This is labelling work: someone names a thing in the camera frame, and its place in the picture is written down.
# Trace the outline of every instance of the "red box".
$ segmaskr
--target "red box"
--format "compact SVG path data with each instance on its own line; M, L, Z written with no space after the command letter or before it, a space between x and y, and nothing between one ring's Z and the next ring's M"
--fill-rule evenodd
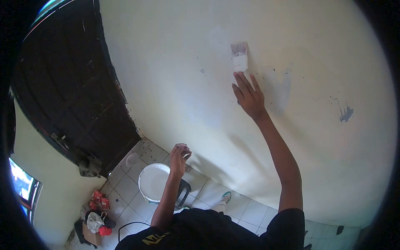
M93 201L93 200L90 201L89 206L90 206L92 209L99 209L99 206L97 205L97 202L95 202L95 201Z
M99 190L95 190L94 193L92 194L92 200L100 202L101 198L106 197L106 194L99 191Z
M101 198L101 208L110 210L110 200L107 198Z

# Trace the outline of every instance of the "fingers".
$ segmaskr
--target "fingers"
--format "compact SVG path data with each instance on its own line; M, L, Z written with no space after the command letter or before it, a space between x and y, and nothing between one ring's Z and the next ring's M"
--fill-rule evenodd
M235 93L236 99L238 99L238 103L244 101L244 97L240 89L236 86L236 84L232 83L233 92Z
M261 91L261 89L260 89L260 86L258 85L258 82L257 82L257 80L256 80L256 78L254 77L253 74L250 74L250 79L251 79L251 81L253 82L254 90L255 90L257 93L262 94L262 91Z
M182 153L183 153L184 150L185 150L185 147L180 147L180 148L178 148L178 149L175 151L175 154L176 154L176 155L177 155L177 154L182 155Z
M236 82L238 83L238 87L239 87L240 91L242 92L244 98L245 98L245 99L246 99L246 98L250 98L250 97L251 97L251 94L250 94L249 90L247 89L247 87L246 87L244 81L243 81L242 78L239 76L239 74L236 73L236 72L234 72L234 73L233 73L233 76L235 77Z
M185 159L185 161L187 161L190 157L192 156L192 154L190 153L190 154L188 154L184 159Z
M244 73L243 72L239 72L238 75L239 75L240 79L244 82L244 85L246 86L246 88L249 91L249 93L251 95L253 95L254 94L254 89L251 86L251 84L249 83L249 81L247 80L247 78L244 76Z
M190 148L185 147L185 149L183 150L183 152L181 153L182 156L185 156L187 154L191 154L192 152L190 151Z
M171 155L174 155L176 153L176 151L178 150L178 148L182 148L182 147L184 148L186 146L187 145L184 143L175 144L174 148L171 150Z

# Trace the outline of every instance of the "paintbrush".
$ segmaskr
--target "paintbrush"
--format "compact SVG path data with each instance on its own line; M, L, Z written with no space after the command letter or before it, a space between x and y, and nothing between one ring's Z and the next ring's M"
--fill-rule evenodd
M247 70L247 42L231 44L230 48L232 49L233 68L235 69L235 72L244 72Z

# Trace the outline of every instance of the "sneaker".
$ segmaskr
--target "sneaker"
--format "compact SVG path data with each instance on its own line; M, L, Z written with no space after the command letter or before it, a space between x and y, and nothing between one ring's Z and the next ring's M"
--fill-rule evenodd
M232 196L232 193L230 191L226 192L225 194L222 195L221 200L225 201L228 203L230 201L230 197Z

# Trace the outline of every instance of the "white wall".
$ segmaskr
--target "white wall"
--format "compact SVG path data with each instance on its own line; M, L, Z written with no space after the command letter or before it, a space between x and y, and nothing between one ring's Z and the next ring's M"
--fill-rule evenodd
M78 166L56 151L30 124L15 102L16 139L11 158L43 183L34 215L34 228L44 242L63 246L80 216L105 178L79 175Z
M268 147L231 89L230 43L247 41L249 70L299 164L306 218L371 222L392 170L396 102L382 48L352 1L101 0L100 8L145 136L165 150L187 143L194 168L277 208ZM346 107L354 113L341 122Z

